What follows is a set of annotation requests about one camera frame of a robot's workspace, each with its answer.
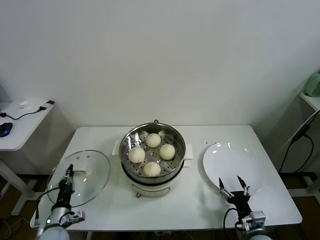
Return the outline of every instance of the metal pot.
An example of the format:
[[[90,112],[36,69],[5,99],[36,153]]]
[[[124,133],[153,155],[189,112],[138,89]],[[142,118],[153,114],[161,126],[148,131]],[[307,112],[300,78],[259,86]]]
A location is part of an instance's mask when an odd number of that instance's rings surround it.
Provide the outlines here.
[[[146,137],[148,134],[159,134],[161,143],[158,147],[148,147]],[[174,158],[163,160],[159,150],[164,144],[171,144],[175,148]],[[145,159],[141,163],[133,163],[129,160],[129,151],[134,147],[141,147],[145,151]],[[181,134],[172,126],[159,123],[157,120],[135,127],[122,139],[119,147],[119,155],[125,174],[138,184],[145,186],[158,186],[173,180],[184,165],[186,144]],[[143,173],[144,166],[149,162],[156,162],[161,167],[160,176],[148,177]]]

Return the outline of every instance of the perforated steamer tray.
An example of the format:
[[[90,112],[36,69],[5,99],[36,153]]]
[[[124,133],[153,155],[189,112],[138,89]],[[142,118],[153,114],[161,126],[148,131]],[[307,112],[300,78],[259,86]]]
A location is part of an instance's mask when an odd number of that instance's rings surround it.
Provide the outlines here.
[[[148,147],[146,144],[146,137],[148,134],[156,133],[161,137],[161,143],[158,147]],[[160,157],[160,147],[164,144],[171,144],[175,148],[174,158],[171,160],[163,160]],[[128,154],[132,148],[141,147],[145,151],[144,161],[141,163],[133,163],[129,160]],[[142,177],[144,176],[144,166],[149,162],[156,162],[161,166],[160,176],[154,178],[164,177],[173,173],[176,169],[181,167],[182,160],[186,153],[185,141],[181,134],[173,127],[163,123],[146,123],[132,129],[121,141],[119,147],[119,155],[123,166],[130,173]]]

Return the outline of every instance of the cable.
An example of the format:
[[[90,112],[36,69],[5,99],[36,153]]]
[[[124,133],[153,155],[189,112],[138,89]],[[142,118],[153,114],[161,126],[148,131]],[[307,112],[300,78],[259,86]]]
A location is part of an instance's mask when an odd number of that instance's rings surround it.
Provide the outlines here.
[[[318,113],[320,113],[320,110],[315,111],[313,114],[311,114],[311,116],[309,116],[308,119],[299,126],[299,128],[295,131],[295,133],[285,142],[285,144],[282,145],[282,147],[279,150],[274,152],[274,154],[272,154],[272,156],[274,157],[275,155],[277,155],[277,153],[279,153],[292,140],[292,138],[297,134],[297,132],[299,132],[300,129],[304,125],[306,125],[306,123],[313,117],[313,119],[307,124],[307,125],[310,125],[315,120],[315,118],[318,115]]]
[[[281,167],[280,167],[278,173],[280,173],[281,170],[282,170],[282,168],[284,167],[284,164],[285,164],[285,161],[286,161],[286,159],[287,159],[289,150],[290,150],[291,146],[292,146],[294,143],[295,143],[294,141],[291,141],[291,142],[290,142],[290,145],[289,145],[288,148],[286,149],[286,153],[285,153],[285,155],[284,155],[284,158],[283,158],[283,160],[282,160]]]
[[[305,239],[305,240],[308,240],[308,238],[307,238],[305,232],[303,231],[303,229],[302,229],[299,225],[297,225],[296,228],[300,230],[300,232],[302,233],[304,239]]]
[[[314,144],[314,141],[312,140],[312,138],[309,137],[307,134],[304,134],[303,136],[304,136],[305,138],[307,138],[307,139],[310,140],[310,142],[311,142],[311,151],[310,151],[310,154],[309,154],[308,158],[304,161],[304,163],[302,164],[302,166],[299,167],[298,170],[294,171],[294,173],[299,172],[299,171],[307,164],[307,162],[310,160],[311,155],[312,155],[312,153],[314,152],[314,148],[315,148],[315,144]]]
[[[48,193],[50,193],[50,192],[52,192],[52,191],[54,191],[54,190],[58,190],[58,189],[59,189],[59,187],[55,187],[55,188],[52,188],[52,189],[50,189],[50,190],[48,190],[48,191],[45,191],[45,192],[42,193],[42,194],[38,197],[38,199],[36,200],[36,209],[35,209],[35,218],[34,218],[35,225],[38,224],[37,221],[38,221],[38,219],[39,219],[39,203],[40,203],[40,199],[41,199],[44,195],[46,195],[46,194],[48,194]]]
[[[8,117],[8,118],[11,118],[12,120],[19,120],[20,118],[22,118],[22,117],[24,117],[24,116],[31,115],[31,114],[36,114],[36,113],[38,113],[38,112],[40,112],[40,111],[42,111],[42,110],[43,110],[42,108],[39,108],[37,111],[25,113],[25,114],[21,115],[21,116],[18,117],[18,118],[14,118],[14,117],[8,115],[6,112],[0,112],[0,116],[3,117],[3,118],[4,118],[4,117]]]
[[[229,240],[230,238],[228,237],[227,232],[226,232],[226,219],[227,219],[228,213],[229,213],[231,210],[237,211],[237,209],[234,208],[234,207],[229,208],[229,209],[226,211],[226,213],[224,214],[224,218],[223,218],[223,232],[224,232],[225,238],[226,238],[227,240]]]
[[[293,226],[293,227],[294,227],[294,229],[296,230],[296,232],[299,234],[299,236],[300,236],[300,238],[301,238],[302,240],[308,240],[307,237],[306,237],[306,235],[305,235],[305,233],[302,231],[301,228],[298,228],[298,226]]]
[[[19,218],[19,220],[16,221],[12,226],[10,226],[9,223],[8,223],[8,220],[9,220],[9,219],[12,219],[12,218],[15,218],[15,217],[20,217],[20,218]],[[21,230],[21,228],[22,228],[22,226],[23,226],[23,223],[24,223],[23,220],[24,220],[25,222],[27,222],[28,224],[30,224],[30,222],[29,222],[27,219],[25,219],[24,217],[22,217],[22,216],[20,216],[20,215],[18,215],[18,216],[10,216],[10,217],[8,217],[7,219],[3,220],[2,222],[5,223],[5,224],[7,225],[7,227],[8,227],[7,231],[5,231],[5,233],[4,233],[4,239],[6,239],[6,240],[12,239],[12,238]],[[12,234],[12,228],[13,228],[15,225],[17,225],[20,221],[21,221],[21,224],[20,224],[19,228],[17,229],[17,231],[15,231],[15,232]]]
[[[274,234],[276,236],[276,239],[280,240],[280,237],[279,237],[279,234],[278,234],[278,230],[276,228],[274,229]]]

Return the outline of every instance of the black cable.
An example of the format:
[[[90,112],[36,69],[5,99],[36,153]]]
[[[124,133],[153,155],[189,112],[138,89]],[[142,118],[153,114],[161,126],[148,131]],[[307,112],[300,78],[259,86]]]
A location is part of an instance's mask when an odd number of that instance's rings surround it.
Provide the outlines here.
[[[50,193],[50,192],[52,192],[52,191],[54,191],[54,190],[58,190],[58,189],[59,189],[59,187],[52,188],[52,189],[50,189],[50,190],[48,190],[48,191],[45,191],[44,193],[42,193],[42,194],[38,197],[38,199],[36,200],[36,209],[35,209],[35,218],[34,218],[35,221],[39,219],[39,203],[40,203],[40,199],[41,199],[44,195],[46,195],[46,194],[48,194],[48,193]]]
[[[240,232],[245,231],[245,229],[238,227],[238,225],[241,225],[242,223],[243,223],[242,221],[237,221],[237,222],[234,224],[234,228],[237,229],[237,230],[240,231]]]
[[[312,155],[312,153],[314,152],[314,148],[315,148],[314,141],[311,139],[311,137],[309,137],[307,134],[304,134],[303,136],[304,136],[305,138],[307,138],[307,139],[310,140],[311,145],[312,145],[312,146],[311,146],[311,151],[310,151],[310,154],[309,154],[308,158],[304,161],[304,163],[302,164],[302,166],[299,167],[298,170],[294,171],[294,173],[297,173],[298,171],[300,171],[300,170],[307,164],[307,162],[310,160],[311,155]]]
[[[286,159],[287,159],[289,150],[290,150],[291,146],[292,146],[294,143],[295,143],[294,141],[291,141],[291,142],[290,142],[290,145],[289,145],[288,148],[286,149],[286,153],[285,153],[285,155],[284,155],[284,158],[283,158],[283,160],[282,160],[281,167],[280,167],[278,173],[280,173],[281,170],[282,170],[282,168],[284,167],[284,164],[285,164],[285,161],[286,161]]]
[[[307,238],[307,236],[306,236],[306,234],[305,234],[305,231],[304,231],[299,225],[297,225],[296,227],[297,227],[297,229],[300,230],[300,232],[302,233],[304,239],[305,239],[305,240],[308,240],[308,238]]]
[[[40,112],[41,110],[42,110],[42,109],[38,109],[37,111],[34,111],[34,112],[25,113],[25,114],[21,115],[21,116],[18,117],[18,118],[14,118],[14,117],[6,114],[5,112],[1,112],[1,116],[2,116],[2,117],[4,116],[4,117],[11,118],[12,120],[19,120],[20,118],[22,118],[22,117],[24,117],[24,116],[26,116],[26,115],[36,114],[36,113]]]
[[[294,227],[294,229],[296,230],[296,232],[299,234],[299,236],[300,236],[300,238],[301,238],[301,240],[307,240],[307,238],[304,238],[304,233],[302,234],[301,232],[300,232],[300,229],[297,227],[297,226],[293,226]]]
[[[276,239],[280,240],[280,237],[279,237],[279,234],[278,234],[278,230],[276,228],[274,229],[274,234],[276,236]]]
[[[237,211],[237,209],[234,208],[234,207],[229,208],[229,209],[226,211],[226,213],[224,214],[224,218],[223,218],[223,232],[224,232],[225,238],[226,238],[227,240],[230,240],[230,238],[228,237],[227,232],[226,232],[226,218],[227,218],[228,213],[229,213],[231,210]]]

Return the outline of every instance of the white plate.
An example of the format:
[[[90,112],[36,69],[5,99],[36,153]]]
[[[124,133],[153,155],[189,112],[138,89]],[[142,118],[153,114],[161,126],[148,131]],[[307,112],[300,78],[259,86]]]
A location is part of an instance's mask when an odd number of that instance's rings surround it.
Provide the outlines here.
[[[229,192],[243,190],[237,176],[250,186],[251,195],[259,191],[264,180],[263,171],[249,151],[230,142],[210,146],[203,156],[203,168],[214,185],[219,188],[221,178]]]

